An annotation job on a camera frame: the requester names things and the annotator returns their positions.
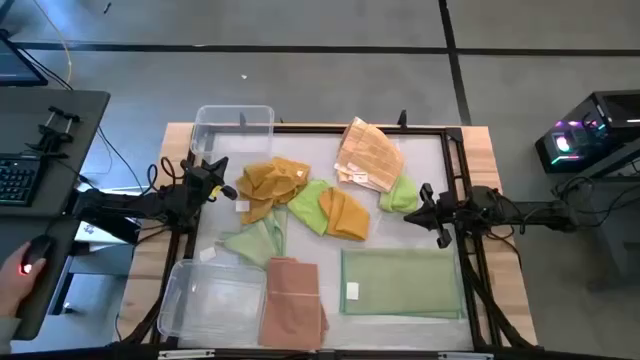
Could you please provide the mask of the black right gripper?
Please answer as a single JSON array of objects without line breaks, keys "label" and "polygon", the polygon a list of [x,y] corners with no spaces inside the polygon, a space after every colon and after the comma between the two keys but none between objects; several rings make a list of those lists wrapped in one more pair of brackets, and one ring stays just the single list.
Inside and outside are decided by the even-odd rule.
[{"label": "black right gripper", "polygon": [[424,183],[420,190],[423,205],[417,210],[406,214],[403,219],[427,230],[435,230],[438,234],[437,245],[440,249],[444,249],[452,241],[452,236],[444,228],[444,225],[454,222],[456,197],[451,191],[441,192],[437,200],[433,198],[433,195],[434,191],[431,184]]}]

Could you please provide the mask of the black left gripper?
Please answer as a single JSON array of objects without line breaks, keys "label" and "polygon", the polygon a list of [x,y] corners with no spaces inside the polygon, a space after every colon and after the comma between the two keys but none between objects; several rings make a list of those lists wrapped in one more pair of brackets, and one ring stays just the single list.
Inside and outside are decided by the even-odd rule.
[{"label": "black left gripper", "polygon": [[237,191],[224,181],[228,162],[228,157],[222,157],[213,164],[203,161],[200,166],[194,166],[187,160],[184,161],[187,205],[202,205],[206,201],[215,202],[220,194],[230,200],[237,199]]}]

